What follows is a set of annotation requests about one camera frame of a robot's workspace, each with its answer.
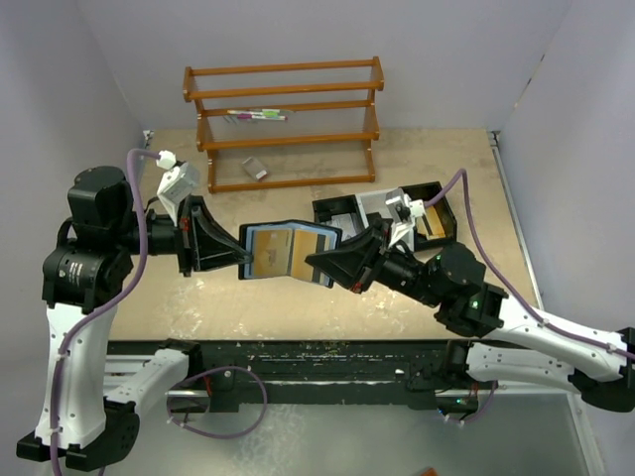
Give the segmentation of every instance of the gray wall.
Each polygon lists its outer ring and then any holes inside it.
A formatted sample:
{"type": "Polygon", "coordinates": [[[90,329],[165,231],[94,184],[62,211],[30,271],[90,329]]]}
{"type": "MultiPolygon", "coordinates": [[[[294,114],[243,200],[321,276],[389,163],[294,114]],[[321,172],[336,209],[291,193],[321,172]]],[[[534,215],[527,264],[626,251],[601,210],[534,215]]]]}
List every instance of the gray wall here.
{"type": "Polygon", "coordinates": [[[35,469],[13,455],[42,407],[42,262],[66,191],[90,166],[122,165],[143,137],[74,0],[0,1],[0,84],[0,473],[21,475],[35,469]]]}
{"type": "Polygon", "coordinates": [[[571,0],[78,0],[142,123],[194,125],[194,67],[379,56],[382,126],[487,127],[511,113],[571,0]]]}
{"type": "MultiPolygon", "coordinates": [[[[501,136],[547,310],[635,324],[635,3],[576,0],[501,136]]],[[[635,416],[592,412],[612,475],[633,474],[635,416]]]]}

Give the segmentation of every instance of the purple cable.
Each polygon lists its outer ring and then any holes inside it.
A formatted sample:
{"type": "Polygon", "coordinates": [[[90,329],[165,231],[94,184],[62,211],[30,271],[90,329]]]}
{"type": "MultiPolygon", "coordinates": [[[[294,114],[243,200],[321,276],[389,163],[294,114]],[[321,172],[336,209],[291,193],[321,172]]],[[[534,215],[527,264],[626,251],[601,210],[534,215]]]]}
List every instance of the purple cable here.
{"type": "Polygon", "coordinates": [[[256,374],[254,374],[251,370],[245,369],[243,367],[237,367],[235,365],[228,365],[228,366],[225,366],[225,367],[216,367],[215,369],[206,370],[205,372],[201,372],[198,375],[194,375],[193,377],[189,377],[188,379],[185,379],[182,382],[179,382],[176,385],[176,387],[179,386],[179,385],[191,384],[191,383],[195,382],[198,379],[202,379],[203,377],[207,377],[208,375],[219,374],[221,372],[225,373],[227,371],[243,372],[243,373],[247,374],[249,377],[251,377],[252,379],[254,379],[256,381],[256,383],[258,384],[258,387],[260,387],[260,391],[262,392],[262,411],[258,415],[258,418],[256,419],[256,421],[251,426],[248,426],[247,428],[245,428],[245,429],[243,429],[241,431],[238,431],[236,433],[228,433],[228,434],[211,433],[209,431],[203,431],[202,429],[194,428],[193,426],[189,426],[188,424],[186,424],[184,421],[182,421],[180,419],[176,419],[174,417],[172,411],[170,410],[170,407],[168,406],[168,417],[170,417],[170,421],[172,423],[180,426],[181,428],[186,429],[187,431],[191,431],[192,433],[196,433],[196,434],[199,434],[201,436],[206,436],[207,438],[215,438],[215,439],[239,438],[241,436],[245,436],[246,434],[251,433],[254,429],[256,429],[256,427],[262,421],[262,418],[265,417],[265,413],[267,412],[267,389],[265,388],[264,382],[256,374]]]}
{"type": "MultiPolygon", "coordinates": [[[[500,271],[498,271],[498,269],[494,266],[492,261],[489,259],[489,257],[485,253],[485,250],[483,249],[483,246],[481,245],[480,240],[478,239],[478,235],[476,234],[476,227],[474,226],[474,217],[472,216],[472,209],[469,204],[469,188],[467,186],[467,171],[465,169],[459,169],[458,172],[454,174],[454,177],[452,177],[452,179],[447,183],[446,186],[442,188],[442,190],[437,195],[435,195],[431,200],[426,201],[424,203],[424,207],[428,208],[430,206],[435,205],[439,200],[441,200],[449,192],[449,190],[458,182],[458,179],[461,177],[463,178],[465,213],[467,215],[467,223],[469,224],[469,231],[472,235],[472,238],[474,239],[474,244],[476,245],[476,248],[478,249],[478,253],[483,258],[483,261],[485,261],[489,269],[492,270],[494,275],[496,275],[496,277],[501,281],[501,283],[505,285],[505,287],[509,290],[511,295],[518,300],[518,302],[525,308],[525,310],[538,322],[544,323],[545,319],[541,317],[530,306],[530,304],[520,295],[520,293],[516,290],[516,288],[512,286],[512,284],[503,276],[503,274],[500,271]]],[[[577,335],[572,332],[568,332],[564,329],[560,329],[559,327],[551,323],[546,323],[545,327],[547,327],[550,330],[553,330],[556,334],[559,334],[562,337],[566,337],[571,340],[576,340],[577,342],[593,345],[595,347],[599,347],[609,352],[611,351],[611,346],[606,342],[600,342],[598,340],[589,339],[588,337],[584,337],[582,335],[577,335]]],[[[629,359],[635,362],[635,354],[632,352],[628,352],[622,349],[613,349],[612,352],[615,352],[616,354],[621,355],[622,357],[625,357],[626,359],[629,359]]]]}
{"type": "MultiPolygon", "coordinates": [[[[141,199],[141,192],[139,190],[139,184],[137,182],[137,176],[135,174],[135,162],[141,159],[143,156],[149,157],[155,160],[161,158],[161,156],[155,152],[146,151],[144,149],[132,149],[128,152],[126,158],[126,169],[128,171],[128,181],[130,182],[130,188],[132,189],[132,197],[134,200],[135,213],[137,214],[137,224],[139,226],[139,264],[137,265],[137,271],[132,281],[128,286],[117,296],[111,299],[109,302],[101,307],[98,307],[80,322],[74,325],[66,334],[60,345],[58,353],[62,357],[56,363],[53,371],[53,378],[51,380],[51,409],[50,409],[50,422],[51,422],[51,464],[53,466],[53,473],[55,476],[63,476],[62,468],[60,467],[60,459],[58,458],[59,438],[56,429],[58,428],[58,422],[60,419],[60,397],[62,392],[62,369],[64,367],[64,360],[67,357],[67,351],[72,343],[73,338],[80,332],[85,326],[87,326],[93,320],[99,318],[104,312],[112,309],[115,305],[125,299],[132,290],[139,284],[143,272],[146,268],[146,261],[148,260],[148,231],[146,229],[145,213],[143,211],[143,201],[141,199]]],[[[102,476],[105,468],[101,468],[99,476],[102,476]]]]}

